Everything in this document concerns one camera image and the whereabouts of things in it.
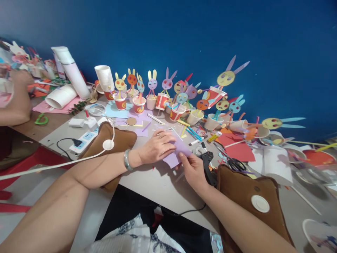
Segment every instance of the black cable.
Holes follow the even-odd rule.
[[[76,139],[74,139],[74,138],[64,138],[64,139],[59,140],[59,141],[56,143],[56,146],[57,146],[59,149],[61,149],[64,153],[66,153],[66,155],[67,155],[67,157],[69,158],[69,160],[72,161],[72,159],[71,159],[70,156],[68,155],[67,151],[65,151],[63,148],[60,148],[60,146],[59,146],[59,142],[62,141],[62,140],[72,140],[72,141],[74,141],[74,140],[76,140]]]

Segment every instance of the red chair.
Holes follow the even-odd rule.
[[[37,151],[31,156],[27,157],[26,159],[24,159],[23,161],[19,162],[18,164],[14,165],[11,168],[0,171],[0,176],[27,171],[37,164],[52,166],[66,162],[68,162],[68,160],[66,160],[62,156],[57,155],[54,152],[40,146],[37,149]],[[67,166],[62,166],[62,168],[70,169],[72,166],[73,164],[70,164]],[[18,178],[19,177],[14,177],[11,179],[5,179],[0,181],[0,200],[8,200],[12,196],[11,192],[3,191],[3,189],[10,186]],[[0,203],[0,213],[22,213],[27,212],[29,209],[30,209],[29,206],[19,206],[13,204]]]

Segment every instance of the hand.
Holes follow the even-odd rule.
[[[187,182],[196,191],[197,194],[205,191],[210,185],[206,181],[203,161],[191,154],[186,157],[183,153],[179,153]]]
[[[169,142],[176,141],[171,132],[164,131],[164,129],[157,130],[143,147],[136,149],[142,164],[163,160],[176,149],[176,146]]]
[[[15,86],[23,86],[26,88],[26,86],[34,83],[32,75],[27,70],[13,69],[9,72],[9,75]]]

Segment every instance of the power strip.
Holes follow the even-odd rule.
[[[105,121],[108,121],[106,119],[106,117],[102,117],[98,122],[98,126],[101,125],[101,123],[105,122]],[[90,144],[90,142],[98,135],[98,128],[95,129],[95,131],[93,132],[90,132],[90,131],[87,131],[85,134],[83,134],[79,140],[82,141],[82,144],[79,145],[78,147],[76,147],[75,145],[71,145],[70,146],[70,150],[71,151],[74,151],[75,153],[77,154],[81,154],[87,147],[88,145]]]

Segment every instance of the brown hot water bottle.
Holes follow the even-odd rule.
[[[232,171],[226,165],[221,164],[218,167],[217,189],[266,223],[294,246],[282,213],[278,195],[278,184],[273,178],[262,176],[254,180],[244,173]],[[251,199],[254,195],[261,196],[268,202],[270,208],[268,212],[262,213],[253,206]],[[220,222],[219,228],[224,252],[242,253]]]
[[[103,142],[105,140],[111,140],[113,136],[113,128],[110,126],[110,123],[103,122],[98,130],[98,135],[95,139],[89,144],[87,150],[81,154],[79,159],[90,157],[93,155],[97,155],[98,153],[103,151]],[[136,143],[137,135],[135,132],[128,131],[128,130],[119,130],[115,127],[115,139],[113,142],[115,146],[111,150],[105,151],[102,155],[124,152],[127,149],[132,149],[134,144]],[[115,191],[120,177],[115,178],[114,180],[110,181],[106,185],[103,186],[107,191],[113,192]]]

